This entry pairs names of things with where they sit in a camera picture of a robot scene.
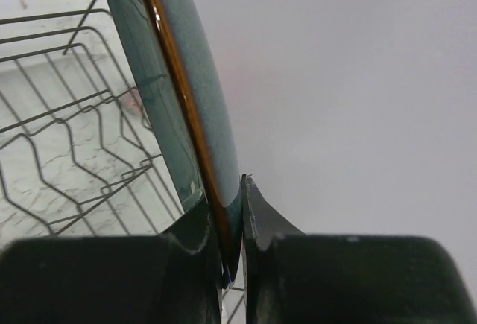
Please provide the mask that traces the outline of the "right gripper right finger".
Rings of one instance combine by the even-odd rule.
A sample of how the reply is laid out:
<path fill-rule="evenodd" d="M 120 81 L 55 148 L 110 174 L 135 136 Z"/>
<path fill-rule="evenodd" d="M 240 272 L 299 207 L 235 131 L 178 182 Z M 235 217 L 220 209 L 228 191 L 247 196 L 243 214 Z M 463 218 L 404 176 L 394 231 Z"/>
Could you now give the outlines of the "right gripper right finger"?
<path fill-rule="evenodd" d="M 449 253 L 409 235 L 307 235 L 241 180 L 248 323 L 468 323 Z"/>

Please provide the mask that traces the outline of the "dark teal plate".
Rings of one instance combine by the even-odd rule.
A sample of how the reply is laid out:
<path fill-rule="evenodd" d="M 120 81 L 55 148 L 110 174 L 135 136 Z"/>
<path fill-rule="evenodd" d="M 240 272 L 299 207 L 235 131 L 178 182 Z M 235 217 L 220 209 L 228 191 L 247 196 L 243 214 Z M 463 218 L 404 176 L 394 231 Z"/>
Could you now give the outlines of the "dark teal plate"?
<path fill-rule="evenodd" d="M 194 0 L 107 0 L 134 82 L 185 211 L 205 202 L 223 283 L 241 247 L 240 173 L 212 52 Z"/>

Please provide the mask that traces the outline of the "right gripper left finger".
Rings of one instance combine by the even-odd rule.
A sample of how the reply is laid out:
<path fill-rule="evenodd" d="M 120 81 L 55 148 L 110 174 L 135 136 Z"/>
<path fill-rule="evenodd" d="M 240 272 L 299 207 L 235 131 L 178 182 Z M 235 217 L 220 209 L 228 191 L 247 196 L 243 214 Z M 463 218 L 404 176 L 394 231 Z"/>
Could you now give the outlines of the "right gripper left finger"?
<path fill-rule="evenodd" d="M 1 254 L 3 323 L 219 323 L 205 201 L 158 235 L 44 237 Z"/>

